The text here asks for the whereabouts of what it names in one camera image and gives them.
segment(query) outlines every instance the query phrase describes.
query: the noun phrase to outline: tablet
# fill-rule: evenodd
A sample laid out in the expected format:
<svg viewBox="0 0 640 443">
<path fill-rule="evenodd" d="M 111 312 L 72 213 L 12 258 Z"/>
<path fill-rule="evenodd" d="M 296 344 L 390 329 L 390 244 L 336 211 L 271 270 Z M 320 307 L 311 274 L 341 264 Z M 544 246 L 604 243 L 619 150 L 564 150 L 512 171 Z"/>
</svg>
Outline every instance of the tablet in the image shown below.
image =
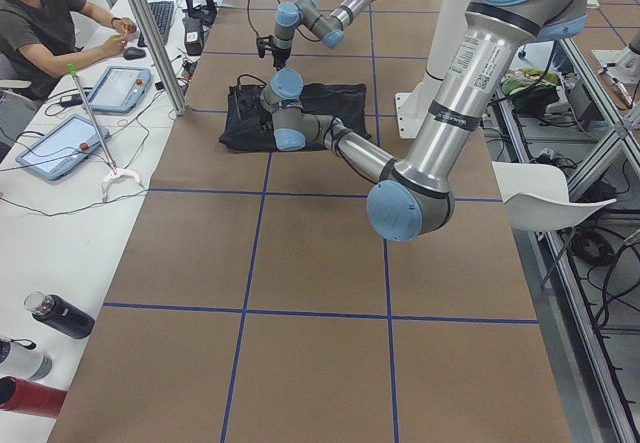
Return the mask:
<svg viewBox="0 0 640 443">
<path fill-rule="evenodd" d="M 109 130 L 99 127 L 104 138 Z M 100 146 L 91 121 L 71 115 L 16 157 L 26 170 L 45 180 L 62 178 Z"/>
<path fill-rule="evenodd" d="M 138 104 L 149 83 L 148 68 L 110 66 L 89 93 L 89 103 L 94 111 L 128 113 Z"/>
</svg>

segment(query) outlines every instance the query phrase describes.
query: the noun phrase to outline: person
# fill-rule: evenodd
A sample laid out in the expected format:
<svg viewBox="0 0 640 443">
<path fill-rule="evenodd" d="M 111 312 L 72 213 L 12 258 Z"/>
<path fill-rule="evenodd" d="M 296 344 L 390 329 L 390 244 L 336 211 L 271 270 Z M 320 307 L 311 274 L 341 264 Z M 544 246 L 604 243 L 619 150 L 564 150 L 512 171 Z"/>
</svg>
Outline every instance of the person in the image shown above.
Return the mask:
<svg viewBox="0 0 640 443">
<path fill-rule="evenodd" d="M 114 34 L 95 48 L 76 48 L 71 12 L 79 12 Z M 11 62 L 18 78 L 31 81 L 25 96 L 44 100 L 58 80 L 68 73 L 67 64 L 85 68 L 117 56 L 137 31 L 129 18 L 116 18 L 87 0 L 0 0 L 0 52 Z"/>
</svg>

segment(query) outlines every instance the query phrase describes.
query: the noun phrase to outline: white table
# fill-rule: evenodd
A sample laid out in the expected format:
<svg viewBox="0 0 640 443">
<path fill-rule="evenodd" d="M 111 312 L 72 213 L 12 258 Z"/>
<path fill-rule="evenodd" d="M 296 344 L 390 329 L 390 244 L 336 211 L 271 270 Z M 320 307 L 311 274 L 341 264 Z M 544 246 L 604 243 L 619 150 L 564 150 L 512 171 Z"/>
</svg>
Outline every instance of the white table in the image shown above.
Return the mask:
<svg viewBox="0 0 640 443">
<path fill-rule="evenodd" d="M 117 16 L 131 15 L 126 0 L 119 0 L 112 13 Z M 99 28 L 87 47 L 101 44 L 110 34 L 112 30 Z M 183 34 L 181 15 L 176 11 L 166 45 L 171 60 L 181 55 L 179 48 L 184 49 Z M 135 44 L 136 41 L 137 39 L 133 39 L 130 44 Z M 109 65 L 150 67 L 154 82 L 158 81 L 148 51 L 144 59 L 126 61 L 122 57 L 111 58 L 80 70 L 81 81 L 85 86 L 92 85 Z M 174 68 L 178 70 L 180 65 L 181 58 L 174 62 Z M 67 76 L 61 80 L 54 93 L 69 88 L 74 88 L 74 84 Z M 131 118 L 137 114 L 151 102 L 155 94 L 156 90 L 152 85 L 133 112 L 123 117 L 98 115 L 98 121 L 109 127 L 114 134 L 121 127 L 123 118 Z M 45 104 L 40 109 L 28 130 L 44 133 L 68 115 L 85 114 L 81 107 L 73 107 L 57 117 L 48 117 L 44 114 L 46 107 Z M 174 116 L 171 102 L 163 94 L 140 118 L 150 134 L 130 168 L 141 176 L 145 188 L 148 188 L 169 137 Z M 145 134 L 143 128 L 132 123 L 107 140 L 109 150 L 119 166 L 129 162 Z M 33 140 L 22 137 L 20 141 L 29 144 Z M 16 167 L 15 157 L 22 149 L 22 146 L 16 144 L 0 168 Z M 95 157 L 90 157 L 70 175 L 55 183 L 45 182 L 24 169 L 5 171 L 0 172 L 0 191 L 8 200 L 48 213 L 68 211 L 99 202 L 100 185 L 108 171 L 107 165 Z M 138 185 L 126 178 L 110 186 L 109 198 L 139 191 Z M 55 293 L 97 317 L 143 200 L 144 196 L 141 195 L 56 217 L 37 215 L 0 201 L 0 334 L 32 339 L 38 344 L 39 350 L 52 357 L 53 368 L 39 383 L 67 389 L 87 339 L 71 339 L 33 320 L 23 309 L 24 298 L 32 291 Z M 54 423 L 55 420 L 49 418 L 0 412 L 1 439 L 16 443 L 44 442 Z"/>
</svg>

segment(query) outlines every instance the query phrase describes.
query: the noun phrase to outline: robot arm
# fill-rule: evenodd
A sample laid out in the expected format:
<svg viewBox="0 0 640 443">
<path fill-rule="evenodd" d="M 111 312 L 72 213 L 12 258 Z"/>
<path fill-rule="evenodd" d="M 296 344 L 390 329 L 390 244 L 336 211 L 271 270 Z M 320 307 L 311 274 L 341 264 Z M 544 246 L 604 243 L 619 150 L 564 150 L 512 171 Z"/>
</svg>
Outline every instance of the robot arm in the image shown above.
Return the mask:
<svg viewBox="0 0 640 443">
<path fill-rule="evenodd" d="M 518 47 L 577 34 L 584 27 L 586 0 L 471 0 L 466 19 L 462 44 L 404 159 L 394 159 L 331 117 L 303 114 L 302 79 L 294 70 L 280 70 L 263 93 L 274 128 L 286 135 L 281 145 L 276 134 L 280 149 L 320 141 L 378 182 L 367 213 L 387 239 L 411 240 L 447 223 L 455 201 L 449 173 Z"/>
<path fill-rule="evenodd" d="M 295 0 L 278 5 L 274 34 L 256 40 L 258 55 L 267 50 L 273 55 L 273 66 L 284 68 L 291 55 L 293 37 L 300 25 L 305 26 L 327 47 L 335 48 L 344 39 L 344 29 L 374 0 L 344 0 L 329 17 L 318 10 L 316 0 Z"/>
</svg>

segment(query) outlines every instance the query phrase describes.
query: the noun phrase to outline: computer mouse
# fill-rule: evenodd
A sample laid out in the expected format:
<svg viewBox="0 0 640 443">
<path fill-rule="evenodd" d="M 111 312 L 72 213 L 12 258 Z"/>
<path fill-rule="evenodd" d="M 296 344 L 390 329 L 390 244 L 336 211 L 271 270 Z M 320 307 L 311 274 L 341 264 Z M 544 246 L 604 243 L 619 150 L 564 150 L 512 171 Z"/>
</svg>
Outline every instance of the computer mouse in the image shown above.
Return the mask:
<svg viewBox="0 0 640 443">
<path fill-rule="evenodd" d="M 122 53 L 125 60 L 137 60 L 138 58 L 144 58 L 147 56 L 147 52 L 142 48 L 136 48 L 135 46 L 130 46 L 124 50 Z"/>
</svg>

